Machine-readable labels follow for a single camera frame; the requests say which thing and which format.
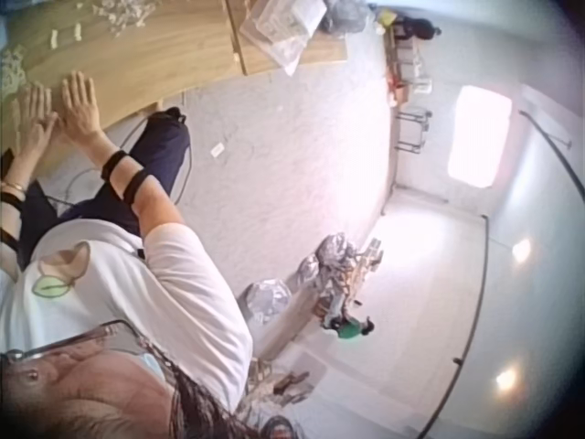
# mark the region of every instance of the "bracelet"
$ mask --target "bracelet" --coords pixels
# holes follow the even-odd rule
[[[9,204],[20,213],[22,213],[23,200],[10,192],[0,192],[0,201]]]
[[[116,151],[115,153],[113,153],[106,162],[106,164],[101,169],[101,179],[109,183],[114,168],[117,167],[120,161],[126,156],[127,154],[124,153],[122,149],[120,151]]]
[[[10,187],[12,189],[17,190],[18,192],[22,192],[23,195],[27,195],[27,190],[24,189],[22,186],[18,185],[17,183],[10,183],[9,181],[3,181],[2,182],[2,186],[3,187]]]
[[[144,168],[142,168],[140,171],[134,174],[134,177],[132,177],[132,180],[130,180],[130,183],[128,183],[128,186],[124,190],[122,196],[124,203],[126,203],[128,206],[134,204],[136,192],[138,192],[138,189],[148,176],[150,176],[150,174],[148,174],[148,172],[146,172],[146,169]]]
[[[6,244],[15,252],[18,252],[18,241],[4,229],[0,229],[0,242]]]

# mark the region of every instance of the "ceiling light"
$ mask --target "ceiling light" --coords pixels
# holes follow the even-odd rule
[[[497,387],[500,391],[510,391],[516,386],[516,378],[516,371],[508,369],[500,373],[495,382],[497,382]]]
[[[530,252],[532,251],[532,246],[530,245],[529,240],[522,240],[514,247],[512,247],[512,254],[518,261],[518,263],[524,262],[530,256]]]

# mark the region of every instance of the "small white pieces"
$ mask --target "small white pieces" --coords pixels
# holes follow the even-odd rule
[[[76,23],[73,29],[73,38],[76,41],[81,41],[81,23]]]
[[[22,68],[25,49],[17,46],[14,50],[6,49],[2,52],[2,100],[10,94],[16,93],[27,83],[27,75]]]
[[[57,42],[58,37],[59,37],[59,31],[56,29],[51,30],[51,40],[50,40],[51,50],[55,50],[59,46],[59,43]]]
[[[95,16],[105,16],[110,22],[110,31],[118,37],[129,26],[144,27],[161,0],[101,0],[93,5]]]

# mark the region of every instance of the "green object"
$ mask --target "green object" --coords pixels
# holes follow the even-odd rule
[[[355,320],[353,317],[349,317],[346,323],[344,323],[339,330],[337,331],[337,335],[339,338],[353,338],[357,337],[362,333],[362,324],[359,323],[359,320]]]
[[[47,299],[54,299],[66,294],[71,285],[53,276],[42,276],[33,285],[33,293],[45,297]]]

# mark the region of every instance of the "bright window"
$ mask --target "bright window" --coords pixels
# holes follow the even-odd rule
[[[449,175],[475,187],[494,183],[510,125],[512,101],[465,86],[457,100]]]

